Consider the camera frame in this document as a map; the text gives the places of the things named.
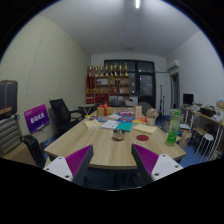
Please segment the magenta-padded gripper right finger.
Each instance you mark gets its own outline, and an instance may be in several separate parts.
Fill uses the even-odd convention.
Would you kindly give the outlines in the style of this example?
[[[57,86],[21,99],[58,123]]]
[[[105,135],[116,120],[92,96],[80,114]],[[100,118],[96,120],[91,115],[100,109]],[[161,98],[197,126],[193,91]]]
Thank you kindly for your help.
[[[131,153],[144,185],[182,169],[182,166],[167,154],[158,155],[137,144],[132,145]]]

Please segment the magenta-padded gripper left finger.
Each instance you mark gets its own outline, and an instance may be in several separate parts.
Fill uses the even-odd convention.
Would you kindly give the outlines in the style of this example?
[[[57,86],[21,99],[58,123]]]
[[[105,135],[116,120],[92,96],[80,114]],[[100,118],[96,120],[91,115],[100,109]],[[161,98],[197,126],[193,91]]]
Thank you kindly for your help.
[[[44,170],[76,185],[81,185],[92,157],[93,146],[89,145],[67,157],[57,157]]]

